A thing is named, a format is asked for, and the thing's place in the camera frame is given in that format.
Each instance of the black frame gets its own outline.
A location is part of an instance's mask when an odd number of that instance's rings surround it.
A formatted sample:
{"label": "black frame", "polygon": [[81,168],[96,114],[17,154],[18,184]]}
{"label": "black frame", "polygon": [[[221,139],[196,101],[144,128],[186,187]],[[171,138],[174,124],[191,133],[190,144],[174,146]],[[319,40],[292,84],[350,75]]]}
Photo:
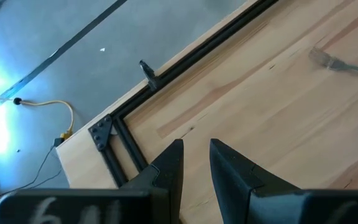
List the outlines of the black frame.
{"label": "black frame", "polygon": [[[274,5],[278,0],[258,0],[248,7],[244,12],[238,15],[231,22],[226,24],[223,28],[218,30],[211,37],[206,39],[202,44],[193,49],[190,53],[181,58],[178,62],[168,68],[159,76],[150,75],[152,70],[143,61],[140,61],[140,65],[146,73],[146,77],[149,79],[149,85],[143,87],[134,96],[125,101],[122,105],[116,108],[112,113],[105,116],[95,125],[89,128],[89,133],[94,139],[98,151],[102,154],[104,161],[116,182],[118,187],[124,185],[128,179],[122,170],[122,167],[117,160],[114,152],[108,142],[110,137],[111,128],[114,128],[117,135],[121,139],[124,147],[128,151],[132,161],[134,162],[137,170],[141,172],[148,166],[145,157],[143,156],[139,146],[136,143],[133,135],[129,131],[125,124],[124,118],[134,111],[138,106],[146,102],[149,98],[154,96],[156,92],[167,86],[170,82],[176,79],[183,72],[188,70],[196,62],[201,60],[204,56],[209,54],[217,46],[222,44],[228,38],[230,38],[237,31],[242,29],[245,25],[266,11],[270,6]],[[102,127],[108,127],[104,129],[104,136],[98,136],[96,133],[100,133]]]}

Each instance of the fork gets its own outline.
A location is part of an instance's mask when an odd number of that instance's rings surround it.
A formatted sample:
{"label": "fork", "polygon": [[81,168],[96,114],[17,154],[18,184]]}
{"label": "fork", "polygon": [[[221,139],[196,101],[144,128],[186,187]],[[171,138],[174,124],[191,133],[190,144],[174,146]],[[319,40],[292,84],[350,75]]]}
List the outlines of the fork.
{"label": "fork", "polygon": [[326,52],[313,47],[309,52],[309,58],[317,62],[321,66],[324,66],[334,71],[353,71],[358,73],[358,66],[348,64],[337,57],[333,57]]}

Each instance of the yellow cable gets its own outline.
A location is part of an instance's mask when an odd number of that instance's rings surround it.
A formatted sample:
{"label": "yellow cable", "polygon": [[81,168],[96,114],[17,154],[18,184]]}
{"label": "yellow cable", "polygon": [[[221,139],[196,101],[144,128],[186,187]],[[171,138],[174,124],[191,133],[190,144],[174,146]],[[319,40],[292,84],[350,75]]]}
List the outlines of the yellow cable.
{"label": "yellow cable", "polygon": [[[7,98],[0,98],[0,100],[13,101],[13,99],[7,99]],[[67,131],[65,133],[62,133],[60,135],[60,137],[63,138],[64,140],[66,140],[73,134],[74,110],[73,110],[73,107],[68,102],[63,101],[63,100],[51,100],[51,101],[46,101],[46,102],[43,102],[43,103],[32,103],[32,102],[29,102],[29,101],[22,100],[22,101],[20,101],[20,103],[22,103],[23,105],[29,105],[29,106],[44,106],[44,105],[49,105],[49,104],[54,104],[54,103],[63,103],[70,110],[71,123],[70,123],[70,127],[68,127]]]}

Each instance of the wooden board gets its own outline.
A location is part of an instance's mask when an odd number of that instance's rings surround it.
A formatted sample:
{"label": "wooden board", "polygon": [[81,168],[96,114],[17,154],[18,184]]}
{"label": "wooden board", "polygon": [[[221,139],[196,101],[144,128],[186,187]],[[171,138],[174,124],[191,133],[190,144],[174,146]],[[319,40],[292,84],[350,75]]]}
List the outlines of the wooden board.
{"label": "wooden board", "polygon": [[[358,189],[358,76],[310,62],[314,45],[358,64],[358,1],[280,0],[125,118],[149,162],[184,140],[185,222],[222,222],[211,138],[301,188]],[[112,146],[134,177],[122,144]],[[114,187],[86,129],[58,153],[71,187]]]}

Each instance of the gray floor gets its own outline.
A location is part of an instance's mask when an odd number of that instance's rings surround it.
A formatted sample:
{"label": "gray floor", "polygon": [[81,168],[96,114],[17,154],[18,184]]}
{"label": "gray floor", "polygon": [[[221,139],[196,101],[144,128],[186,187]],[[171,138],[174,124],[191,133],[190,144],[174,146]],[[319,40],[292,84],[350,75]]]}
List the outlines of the gray floor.
{"label": "gray floor", "polygon": [[[159,68],[243,2],[128,1],[16,96],[39,102],[69,101],[76,110],[77,130],[144,78],[137,64],[140,59]],[[7,0],[0,11],[0,94],[110,4]],[[52,140],[66,130],[69,118],[63,105],[0,106],[1,192],[35,177]],[[49,157],[36,183],[59,169],[59,161]],[[61,173],[40,187],[68,187],[68,182]]]}

